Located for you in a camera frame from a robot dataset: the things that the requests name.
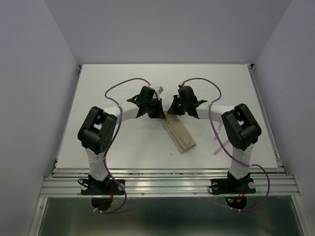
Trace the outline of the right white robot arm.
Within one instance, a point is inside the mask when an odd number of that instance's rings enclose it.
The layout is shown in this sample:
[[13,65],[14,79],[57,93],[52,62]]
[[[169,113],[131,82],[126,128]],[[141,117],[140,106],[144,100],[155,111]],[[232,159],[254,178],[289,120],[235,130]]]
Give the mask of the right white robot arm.
[[[190,86],[179,87],[174,95],[171,107],[167,111],[172,115],[189,115],[196,119],[207,119],[219,144],[232,159],[228,173],[232,176],[226,180],[227,188],[237,192],[244,187],[243,178],[248,175],[251,153],[254,144],[261,135],[261,128],[246,104],[233,106],[215,105],[214,102],[197,100]],[[213,122],[222,124],[229,143],[233,147],[230,154],[224,147]]]

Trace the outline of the beige cloth napkin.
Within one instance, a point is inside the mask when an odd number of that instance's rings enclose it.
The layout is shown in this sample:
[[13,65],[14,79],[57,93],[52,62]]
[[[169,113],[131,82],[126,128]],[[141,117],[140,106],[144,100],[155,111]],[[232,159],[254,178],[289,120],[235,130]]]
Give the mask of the beige cloth napkin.
[[195,147],[195,140],[180,119],[176,115],[167,112],[164,112],[164,114],[165,119],[162,120],[162,124],[179,153],[183,154]]

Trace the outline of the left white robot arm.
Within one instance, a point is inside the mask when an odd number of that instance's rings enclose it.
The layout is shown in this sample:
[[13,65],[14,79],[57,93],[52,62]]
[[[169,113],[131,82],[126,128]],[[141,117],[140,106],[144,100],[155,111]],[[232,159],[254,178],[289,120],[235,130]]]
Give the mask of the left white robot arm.
[[122,122],[139,118],[145,114],[153,119],[166,119],[160,94],[162,87],[144,86],[138,95],[115,107],[101,109],[92,107],[79,132],[78,140],[84,147],[89,160],[89,179],[93,189],[103,194],[109,190],[109,174],[104,160]]

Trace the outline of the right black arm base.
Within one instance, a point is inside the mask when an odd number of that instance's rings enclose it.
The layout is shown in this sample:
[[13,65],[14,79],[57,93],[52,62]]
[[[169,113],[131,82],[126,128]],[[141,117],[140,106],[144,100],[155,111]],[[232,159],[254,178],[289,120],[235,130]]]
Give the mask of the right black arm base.
[[251,174],[248,173],[241,179],[236,179],[230,172],[227,178],[213,178],[210,180],[208,192],[213,195],[221,194],[254,194],[256,188]]

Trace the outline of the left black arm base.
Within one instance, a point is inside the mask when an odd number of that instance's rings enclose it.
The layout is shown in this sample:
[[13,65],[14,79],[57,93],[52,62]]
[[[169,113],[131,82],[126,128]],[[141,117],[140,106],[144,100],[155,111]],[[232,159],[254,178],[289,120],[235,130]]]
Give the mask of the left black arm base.
[[100,181],[88,175],[88,178],[80,178],[77,182],[81,186],[81,195],[83,196],[124,195],[122,188],[109,177]]

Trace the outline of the pink handled fork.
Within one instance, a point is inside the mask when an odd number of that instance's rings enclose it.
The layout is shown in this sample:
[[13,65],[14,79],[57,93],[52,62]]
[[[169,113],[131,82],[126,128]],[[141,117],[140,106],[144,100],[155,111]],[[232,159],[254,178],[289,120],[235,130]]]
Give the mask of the pink handled fork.
[[[223,146],[225,147],[227,144],[229,144],[229,141],[225,141],[223,143]],[[219,146],[219,148],[214,152],[214,155],[217,155],[222,150],[222,146]]]

